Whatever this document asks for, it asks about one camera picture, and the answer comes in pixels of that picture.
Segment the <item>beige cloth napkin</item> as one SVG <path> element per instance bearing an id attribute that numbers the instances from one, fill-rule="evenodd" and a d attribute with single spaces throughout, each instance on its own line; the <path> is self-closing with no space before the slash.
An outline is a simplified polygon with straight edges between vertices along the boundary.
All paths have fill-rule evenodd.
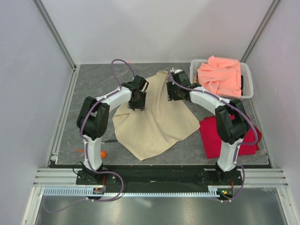
<path id="1" fill-rule="evenodd" d="M 140 161 L 165 152 L 200 127 L 183 101 L 168 101 L 167 78 L 167 71 L 147 78 L 143 111 L 131 110 L 124 103 L 112 118 L 117 140 Z"/>

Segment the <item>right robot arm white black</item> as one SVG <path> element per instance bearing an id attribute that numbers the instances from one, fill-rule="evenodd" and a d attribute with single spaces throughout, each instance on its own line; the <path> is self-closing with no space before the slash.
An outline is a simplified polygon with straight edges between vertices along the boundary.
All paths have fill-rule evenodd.
<path id="1" fill-rule="evenodd" d="M 186 100 L 200 105 L 213 113 L 216 119 L 215 128 L 221 140 L 220 156 L 217 160 L 215 180 L 226 184 L 232 178 L 231 170 L 237 166 L 237 155 L 244 138 L 252 127 L 246 115 L 243 103 L 217 96 L 197 83 L 191 83 L 183 70 L 168 70 L 170 81 L 167 82 L 167 93 L 170 101 Z"/>

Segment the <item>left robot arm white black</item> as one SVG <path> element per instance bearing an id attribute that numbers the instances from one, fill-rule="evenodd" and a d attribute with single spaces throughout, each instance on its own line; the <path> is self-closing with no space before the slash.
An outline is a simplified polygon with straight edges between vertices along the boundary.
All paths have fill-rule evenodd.
<path id="1" fill-rule="evenodd" d="M 127 103 L 131 110 L 144 110 L 148 85 L 148 81 L 123 83 L 101 97 L 85 98 L 76 125 L 84 141 L 84 166 L 89 169 L 86 178 L 92 184 L 99 184 L 103 179 L 103 173 L 99 170 L 103 165 L 100 150 L 109 113 L 123 103 Z"/>

